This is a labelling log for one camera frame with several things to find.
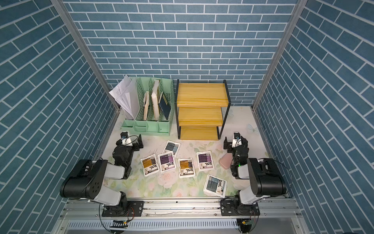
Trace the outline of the yellow coffee bag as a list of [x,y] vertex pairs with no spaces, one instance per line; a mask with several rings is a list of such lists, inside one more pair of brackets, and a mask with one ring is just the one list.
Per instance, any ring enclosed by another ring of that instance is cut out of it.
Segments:
[[180,178],[189,178],[194,177],[196,175],[192,158],[178,159],[178,163]]
[[145,177],[156,174],[160,171],[156,160],[156,154],[141,159],[141,163],[143,166],[143,173]]

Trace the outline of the purple coffee bag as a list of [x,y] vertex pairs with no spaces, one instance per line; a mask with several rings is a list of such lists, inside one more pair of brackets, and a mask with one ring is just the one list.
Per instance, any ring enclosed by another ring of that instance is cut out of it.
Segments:
[[214,170],[213,158],[211,151],[197,152],[197,161],[199,171]]
[[176,169],[175,159],[172,151],[168,151],[157,156],[162,173]]

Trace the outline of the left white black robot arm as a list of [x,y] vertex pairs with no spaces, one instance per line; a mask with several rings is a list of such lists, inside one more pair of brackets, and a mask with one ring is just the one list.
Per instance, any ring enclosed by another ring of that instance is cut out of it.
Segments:
[[127,132],[120,134],[113,151],[115,162],[99,159],[79,160],[60,187],[60,195],[68,199],[87,199],[103,205],[102,217],[138,217],[142,215],[143,201],[128,201],[124,192],[103,184],[105,179],[128,179],[133,153],[144,147],[141,135],[132,140]]

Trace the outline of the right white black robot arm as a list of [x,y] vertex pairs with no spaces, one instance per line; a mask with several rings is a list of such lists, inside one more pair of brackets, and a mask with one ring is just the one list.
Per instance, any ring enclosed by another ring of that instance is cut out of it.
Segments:
[[221,215],[259,217],[258,201],[286,194],[286,183],[275,160],[250,158],[248,141],[239,133],[234,133],[232,142],[224,140],[224,149],[232,153],[229,161],[232,175],[249,180],[250,185],[233,198],[221,200]]

